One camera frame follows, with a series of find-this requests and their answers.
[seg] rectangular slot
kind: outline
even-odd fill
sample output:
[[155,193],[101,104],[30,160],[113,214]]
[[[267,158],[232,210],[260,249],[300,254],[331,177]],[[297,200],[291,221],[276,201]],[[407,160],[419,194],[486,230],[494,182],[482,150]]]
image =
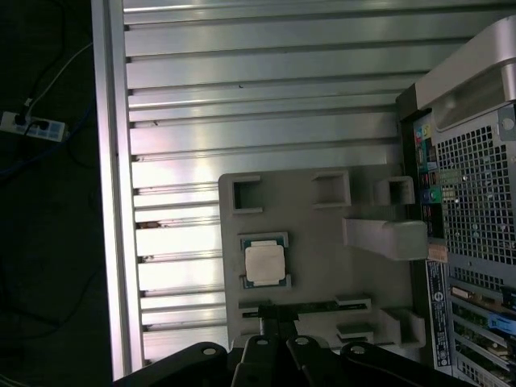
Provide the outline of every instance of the rectangular slot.
[[260,176],[241,177],[233,180],[231,184],[233,214],[256,214],[263,212]]
[[374,186],[374,202],[378,206],[414,204],[414,182],[412,177],[389,177]]
[[426,344],[425,320],[408,309],[381,309],[380,320],[389,340],[401,348],[421,348]]
[[347,170],[316,173],[313,208],[333,208],[352,204]]
[[374,330],[369,324],[342,325],[337,327],[337,336],[342,344],[355,341],[374,343]]

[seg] metal panel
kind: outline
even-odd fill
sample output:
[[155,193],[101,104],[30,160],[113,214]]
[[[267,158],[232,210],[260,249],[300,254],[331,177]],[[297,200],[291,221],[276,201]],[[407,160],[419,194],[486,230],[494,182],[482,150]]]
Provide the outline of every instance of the metal panel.
[[[505,16],[503,11],[452,15],[389,15],[362,19],[281,20],[198,26],[169,25],[126,32],[128,56],[213,52],[239,49],[307,47],[321,44],[378,44],[393,41],[471,38],[486,23]],[[398,25],[399,28],[386,28]],[[439,25],[439,30],[418,26]]]
[[182,296],[160,296],[142,298],[143,311],[158,310],[162,308],[187,308],[192,305],[215,306],[224,305],[226,296],[224,292],[186,294]]
[[267,102],[224,103],[173,107],[168,109],[135,110],[129,119],[135,121],[159,122],[166,119],[191,119],[197,117],[218,117],[243,114],[272,114],[299,110],[344,109],[351,107],[388,106],[397,94],[349,95],[343,97],[316,97]]
[[[446,12],[474,6],[509,6],[513,0],[369,0],[367,2],[324,2],[281,1],[281,2],[171,2],[169,0],[126,0],[125,23],[171,23],[194,20],[218,20],[238,18],[278,17],[285,15],[319,15],[321,18],[334,13],[362,13],[409,11],[416,15],[419,11],[434,10]],[[430,26],[437,31],[437,26]]]
[[396,135],[395,114],[333,114],[315,117],[204,123],[131,130],[134,154],[188,152],[278,144],[320,143],[352,139],[386,139]]
[[222,249],[218,225],[138,230],[136,238],[139,256]]
[[401,157],[398,144],[345,144],[338,148],[335,145],[323,148],[323,145],[316,149],[278,147],[231,156],[137,162],[133,163],[134,187],[212,182],[224,173],[395,164]]
[[459,47],[460,44],[446,43],[253,55],[166,56],[128,63],[127,85],[131,89],[141,89],[271,79],[419,73],[436,66]]
[[220,290],[224,287],[223,260],[181,260],[139,265],[140,290]]
[[201,341],[216,343],[228,348],[226,327],[145,332],[145,359],[157,361]]
[[[220,319],[199,317],[223,308],[198,297],[223,290],[222,174],[399,163],[395,95],[515,9],[512,0],[93,2],[115,377],[199,340],[227,345]],[[142,334],[140,319],[161,331]]]

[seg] black cable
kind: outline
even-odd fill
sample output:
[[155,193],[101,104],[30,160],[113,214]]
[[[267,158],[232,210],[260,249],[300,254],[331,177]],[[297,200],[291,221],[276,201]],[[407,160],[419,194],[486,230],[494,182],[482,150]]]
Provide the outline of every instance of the black cable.
[[61,17],[60,17],[60,48],[57,55],[54,57],[54,59],[48,63],[43,70],[40,71],[40,74],[35,79],[34,83],[32,84],[31,90],[29,91],[29,94],[27,96],[27,99],[23,102],[23,106],[20,110],[19,115],[15,118],[18,121],[16,122],[18,125],[23,125],[25,123],[25,114],[27,113],[27,101],[32,100],[35,97],[35,93],[38,89],[38,86],[40,85],[40,82],[45,78],[47,73],[50,71],[52,67],[63,57],[65,54],[65,48],[66,48],[66,13],[65,13],[65,7],[63,4],[58,2],[57,0],[48,0],[52,4],[55,4],[59,7]]
[[51,2],[52,4],[59,7],[59,9],[60,9],[60,16],[61,16],[60,17],[60,41],[61,41],[60,49],[59,49],[59,52],[57,53],[56,57],[53,59],[53,61],[48,63],[43,68],[43,70],[40,72],[40,74],[35,79],[34,83],[32,84],[31,90],[29,91],[29,94],[28,94],[26,100],[23,102],[23,106],[20,109],[19,114],[17,116],[15,116],[15,121],[18,125],[25,124],[25,116],[27,114],[27,110],[29,107],[28,105],[30,105],[30,102],[29,103],[27,103],[27,102],[34,99],[35,93],[36,93],[41,81],[45,78],[45,76],[50,71],[50,69],[52,67],[54,67],[54,65],[65,55],[65,49],[66,49],[66,11],[65,11],[65,7],[67,7],[69,12],[71,12],[73,14],[76,21],[79,24],[81,24],[83,32],[86,34],[86,36],[88,36],[88,40],[90,42],[93,41],[93,35],[92,35],[91,31],[89,30],[89,28],[87,28],[84,25],[81,18],[79,18],[79,16],[77,15],[77,12],[67,2],[65,2],[64,0],[63,0],[63,2],[61,2],[60,0],[46,0],[46,1]]
[[84,297],[86,295],[86,292],[88,291],[89,287],[91,286],[93,280],[97,276],[97,274],[101,271],[102,265],[99,265],[94,272],[88,277],[88,280],[85,282],[84,286],[82,287],[82,291],[79,295],[79,298],[77,299],[77,302],[73,305],[73,308],[69,311],[69,313],[66,315],[65,318],[63,318],[59,325],[52,328],[49,331],[39,333],[37,335],[28,335],[28,336],[4,336],[0,337],[2,340],[33,340],[33,339],[42,339],[43,337],[47,337],[50,335],[53,335],[58,330],[60,330],[68,321],[72,319],[72,317],[79,311],[79,308],[81,307],[81,303],[84,300]]
[[89,165],[87,163],[84,163],[82,161],[80,161],[77,156],[73,153],[73,150],[72,150],[72,142],[73,141],[68,141],[66,143],[66,151],[68,152],[68,156],[70,157],[70,159],[72,159],[72,161],[78,165],[79,167],[81,168],[84,168],[84,169],[98,169],[98,165]]

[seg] cable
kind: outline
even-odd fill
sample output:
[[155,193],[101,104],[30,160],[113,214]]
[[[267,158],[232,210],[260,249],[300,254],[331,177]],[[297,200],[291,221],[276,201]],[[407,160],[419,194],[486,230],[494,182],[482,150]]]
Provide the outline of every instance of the cable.
[[27,113],[25,114],[26,117],[30,118],[31,117],[31,113],[32,113],[32,110],[34,109],[34,106],[39,102],[41,101],[41,99],[45,96],[46,93],[48,93],[48,91],[52,88],[52,86],[54,86],[54,83],[56,83],[56,81],[59,79],[59,77],[61,76],[61,74],[66,70],[66,68],[73,62],[73,60],[75,60],[75,58],[77,58],[79,55],[81,55],[85,50],[87,50],[88,48],[92,47],[94,44],[89,42],[86,46],[84,46],[83,48],[81,48],[79,51],[77,51],[75,54],[72,55],[72,57],[70,59],[68,59],[68,61],[64,64],[64,66],[61,68],[61,70],[59,70],[59,72],[57,73],[57,75],[54,77],[54,79],[52,79],[52,81],[48,84],[47,88],[45,90],[43,90],[43,92],[34,100],[30,103],[29,105],[29,108],[27,110]]
[[6,385],[14,385],[17,387],[29,387],[29,385],[26,385],[26,384],[22,383],[21,381],[13,381],[12,379],[6,377],[5,375],[2,375],[1,373],[0,373],[0,381],[3,381],[4,383],[6,383]]
[[73,153],[73,148],[72,148],[72,144],[73,144],[73,141],[67,141],[66,143],[66,152],[68,152],[68,156],[70,157],[70,159],[72,159],[72,161],[78,165],[79,167],[81,168],[84,168],[84,169],[98,169],[98,165],[97,164],[87,164],[85,163],[84,161],[81,161],[74,153]]
[[8,381],[4,381],[3,379],[0,379],[0,385],[6,385],[7,387],[17,387],[16,385],[12,385]]
[[0,170],[0,175],[7,175],[7,174],[18,172],[20,169],[26,167],[27,165],[32,164],[32,163],[34,163],[34,162],[36,162],[38,160],[41,160],[41,159],[43,159],[46,156],[49,156],[50,154],[54,153],[59,148],[64,146],[68,141],[70,141],[70,139],[72,139],[77,134],[78,131],[80,131],[82,129],[83,125],[85,124],[86,120],[89,117],[89,114],[93,110],[94,105],[95,105],[95,97],[93,96],[92,99],[91,99],[91,102],[89,103],[88,108],[85,111],[85,113],[83,114],[81,119],[75,124],[74,128],[70,131],[70,134],[69,134],[68,138],[66,138],[65,140],[61,141],[60,143],[57,143],[53,147],[50,147],[47,150],[41,152],[39,155],[34,156],[34,157],[32,157],[31,159],[29,159],[27,161],[24,161],[23,163],[19,163],[17,165],[13,165],[13,166],[11,166],[11,167],[9,167],[7,169]]
[[60,49],[59,49],[59,52],[57,53],[56,57],[50,63],[48,63],[44,67],[44,69],[40,72],[38,77],[35,79],[35,82],[34,82],[34,84],[31,87],[31,91],[29,91],[27,100],[25,101],[24,105],[22,106],[22,111],[20,112],[20,115],[22,117],[25,117],[25,115],[26,115],[25,114],[25,110],[29,106],[29,104],[31,103],[31,100],[34,98],[35,92],[38,89],[38,86],[40,85],[41,80],[45,77],[45,75],[47,75],[48,71],[50,71],[50,69],[57,63],[57,61],[60,60],[61,57],[65,54],[65,50],[64,50],[65,47],[66,47],[66,17],[65,17],[66,13],[65,13],[65,8],[63,7],[63,4],[61,4],[57,0],[50,0],[50,2],[53,3],[54,5],[58,6],[59,9],[60,9],[60,12],[61,12],[61,23],[60,23],[60,26],[61,26],[61,31],[60,31],[61,43],[60,43]]
[[25,137],[27,135],[27,133],[31,130],[31,127],[36,125],[36,123],[37,123],[37,121],[32,121],[31,123],[29,123],[27,125],[27,129],[25,129],[25,132],[23,133],[23,137]]
[[22,108],[20,109],[19,114],[15,117],[16,123],[18,125],[24,125],[25,124],[25,117],[27,115],[27,109],[32,103],[32,100],[35,97],[36,91],[38,89],[38,86],[40,85],[40,82],[45,78],[47,73],[50,71],[52,67],[64,56],[65,49],[66,49],[66,11],[65,7],[68,8],[68,11],[73,14],[73,17],[76,19],[76,21],[81,25],[81,28],[84,30],[86,36],[88,36],[88,40],[91,42],[93,41],[93,35],[89,28],[86,27],[86,25],[82,22],[82,19],[78,17],[77,12],[73,7],[71,7],[65,0],[46,0],[48,2],[51,2],[55,6],[58,6],[60,9],[60,48],[59,52],[55,56],[55,58],[49,62],[43,70],[41,70],[38,77],[35,79],[34,83],[32,84],[31,90],[28,93],[27,99],[25,100],[25,103],[23,104]]
[[59,326],[52,328],[49,331],[46,331],[44,333],[39,333],[37,335],[29,335],[29,336],[7,336],[7,337],[0,337],[0,339],[4,340],[33,340],[33,339],[42,339],[43,337],[47,337],[50,335],[53,335],[58,330],[60,330],[68,321],[72,319],[72,317],[79,311],[79,308],[82,304],[82,301],[84,300],[84,297],[91,286],[93,280],[97,276],[97,274],[101,271],[102,265],[99,265],[94,272],[88,277],[88,280],[86,280],[84,286],[82,287],[81,293],[79,294],[79,298],[77,299],[77,302],[73,305],[73,308],[69,311],[69,313],[66,315],[66,317],[61,320]]

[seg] power cable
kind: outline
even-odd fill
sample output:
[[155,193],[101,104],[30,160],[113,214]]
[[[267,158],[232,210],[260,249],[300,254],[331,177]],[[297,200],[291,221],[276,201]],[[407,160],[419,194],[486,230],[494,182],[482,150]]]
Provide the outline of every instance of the power cable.
[[52,86],[54,86],[54,84],[56,83],[56,81],[59,79],[59,77],[61,76],[61,74],[66,70],[66,68],[75,60],[75,58],[77,58],[79,55],[81,55],[86,49],[92,47],[94,44],[93,43],[88,43],[86,46],[84,46],[83,48],[81,48],[79,51],[77,51],[75,54],[72,55],[72,57],[70,57],[70,59],[67,60],[67,62],[63,65],[63,67],[61,68],[61,70],[59,70],[59,72],[54,76],[54,79],[52,79],[52,81],[48,84],[47,88],[45,90],[43,90],[43,92],[34,100],[32,101],[30,104],[29,104],[29,108],[27,110],[27,113],[25,114],[26,117],[28,117],[30,119],[31,117],[31,114],[32,114],[32,110],[34,109],[34,106],[36,106],[36,104],[41,101],[41,99],[45,96],[46,93],[48,93],[48,91],[52,88]]
[[81,293],[79,294],[79,298],[77,299],[77,302],[73,305],[72,309],[69,311],[69,313],[66,315],[65,318],[61,320],[58,326],[52,328],[49,331],[39,333],[37,335],[27,335],[27,336],[6,336],[6,337],[0,337],[0,339],[3,340],[34,340],[34,339],[42,339],[43,337],[47,337],[50,335],[53,335],[57,331],[59,331],[67,322],[69,322],[72,317],[79,311],[79,308],[81,307],[81,304],[84,300],[84,297],[86,293],[88,292],[89,287],[93,283],[93,280],[97,276],[97,274],[100,273],[102,269],[102,265],[99,265],[94,272],[88,277],[86,280],[84,286],[82,287]]

